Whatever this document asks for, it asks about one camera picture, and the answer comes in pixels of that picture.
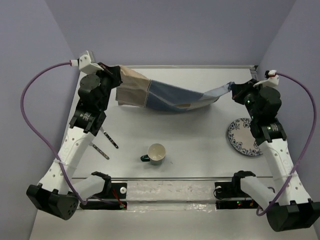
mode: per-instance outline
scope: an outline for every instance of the robotic arm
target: robotic arm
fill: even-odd
[[[222,184],[218,189],[224,198],[248,194],[266,212],[271,228],[285,231],[309,228],[320,216],[320,202],[313,202],[303,187],[289,154],[287,136],[283,126],[276,119],[282,104],[280,93],[272,88],[278,85],[276,71],[267,71],[268,80],[257,82],[252,79],[244,84],[231,86],[232,99],[245,105],[250,117],[250,131],[269,165],[276,192],[286,187],[274,205],[269,206],[275,198],[268,187],[250,171],[239,171],[232,181]]]
[[[69,123],[66,137],[58,152],[61,160],[55,159],[48,172],[37,185],[30,185],[27,196],[39,210],[68,220],[78,207],[79,200],[69,190],[60,164],[66,175],[72,178],[85,150],[97,136],[105,118],[111,90],[122,81],[120,67],[109,67],[95,63],[91,52],[84,52],[72,66],[86,73],[80,81],[78,95],[80,100]],[[93,172],[90,177],[73,185],[81,199],[86,200],[97,193],[108,193],[111,177]]]

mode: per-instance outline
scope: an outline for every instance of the mug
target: mug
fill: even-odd
[[[142,162],[150,162],[152,165],[160,165],[165,159],[166,149],[160,143],[149,146],[148,154],[141,156]]]

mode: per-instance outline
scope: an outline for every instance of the plate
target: plate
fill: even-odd
[[[250,132],[250,122],[250,118],[234,120],[228,128],[227,135],[231,145],[239,153],[249,157],[256,157],[263,153]]]

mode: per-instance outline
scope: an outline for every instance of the floral pattern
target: floral pattern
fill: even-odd
[[[240,153],[242,153],[244,155],[247,155],[247,156],[254,157],[254,156],[259,156],[259,155],[263,154],[261,152],[257,142],[254,141],[253,148],[246,149],[246,148],[243,147],[243,145],[244,145],[243,142],[237,141],[235,139],[235,134],[234,134],[234,132],[237,131],[237,130],[240,130],[240,128],[249,129],[250,128],[250,122],[251,122],[250,118],[239,118],[239,119],[233,121],[230,124],[229,128],[228,128],[228,138],[229,138],[229,141],[230,141],[231,145],[238,152],[240,152]]]

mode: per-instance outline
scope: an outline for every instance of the cloth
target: cloth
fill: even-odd
[[[234,82],[206,91],[196,92],[156,80],[126,67],[120,66],[122,84],[116,89],[118,105],[132,105],[162,111],[188,111],[216,102],[228,93]]]

